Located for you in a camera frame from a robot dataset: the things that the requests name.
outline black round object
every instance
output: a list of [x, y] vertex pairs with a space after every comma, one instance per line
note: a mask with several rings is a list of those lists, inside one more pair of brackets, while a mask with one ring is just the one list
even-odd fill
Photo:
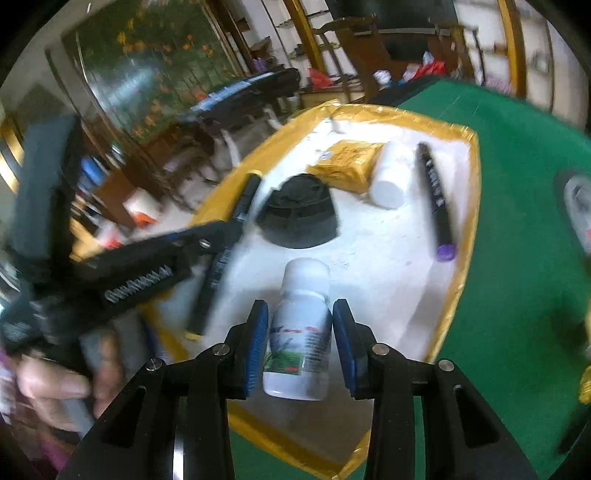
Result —
[[271, 243], [287, 248], [322, 245], [337, 235], [335, 206], [329, 188], [303, 173], [273, 190], [257, 219]]

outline marker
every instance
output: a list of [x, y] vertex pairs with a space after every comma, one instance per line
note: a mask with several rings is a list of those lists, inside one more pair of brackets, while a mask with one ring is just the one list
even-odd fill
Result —
[[456, 246], [452, 239], [452, 230], [449, 225], [449, 214], [439, 173], [431, 156], [431, 149], [426, 143], [419, 143], [417, 147], [417, 160], [425, 168], [425, 175], [429, 185], [429, 198], [431, 200], [431, 218], [435, 228], [437, 242], [436, 258], [439, 262], [449, 262], [456, 256]]
[[[250, 209], [252, 199], [255, 197], [255, 193], [261, 184], [261, 175], [262, 174], [259, 171], [250, 172], [248, 174], [244, 189], [238, 197], [238, 201], [232, 211], [231, 218], [240, 222], [242, 227], [244, 227], [248, 221], [248, 210]], [[228, 261], [230, 260], [230, 254], [232, 253], [234, 245], [236, 244], [230, 245], [222, 252], [210, 257], [211, 260], [207, 266], [201, 290], [191, 306], [189, 325], [185, 332], [185, 337], [189, 340], [199, 340], [207, 327], [209, 310], [211, 309], [213, 299], [215, 298], [222, 281], [222, 276]]]

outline white pill bottle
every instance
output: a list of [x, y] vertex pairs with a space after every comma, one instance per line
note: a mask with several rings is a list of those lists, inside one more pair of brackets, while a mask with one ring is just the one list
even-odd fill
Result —
[[296, 258], [285, 266], [281, 303], [269, 333], [263, 389], [274, 397], [322, 400], [329, 386], [332, 315], [330, 270], [320, 260]]

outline finger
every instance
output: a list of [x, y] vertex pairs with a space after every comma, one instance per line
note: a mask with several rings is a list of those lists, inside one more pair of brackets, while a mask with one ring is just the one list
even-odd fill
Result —
[[124, 383], [124, 369], [120, 360], [119, 338], [115, 331], [105, 332], [100, 342], [102, 363], [95, 375], [94, 394], [96, 417], [105, 411]]
[[42, 422], [68, 432], [78, 431], [60, 400], [55, 398], [31, 398], [30, 402]]
[[103, 361], [118, 362], [121, 356], [119, 336], [114, 330], [107, 330], [100, 339], [100, 354]]
[[23, 355], [17, 368], [17, 381], [22, 394], [29, 398], [85, 398], [90, 395], [90, 382], [82, 375], [61, 365]]
[[123, 368], [116, 362], [103, 362], [95, 375], [95, 398], [97, 400], [111, 400], [121, 389], [124, 374]]

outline table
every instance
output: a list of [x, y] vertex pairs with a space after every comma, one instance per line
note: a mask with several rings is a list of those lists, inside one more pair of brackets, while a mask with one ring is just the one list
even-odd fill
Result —
[[[477, 86], [422, 80], [376, 103], [478, 133], [482, 197], [466, 287], [441, 352], [470, 378], [541, 479], [577, 407], [587, 364], [574, 335], [591, 293], [582, 252], [554, 195], [559, 170], [587, 170], [591, 142], [535, 107]], [[232, 434], [239, 480], [311, 479]], [[418, 467], [417, 478], [422, 478]], [[364, 465], [350, 478], [363, 478]]]

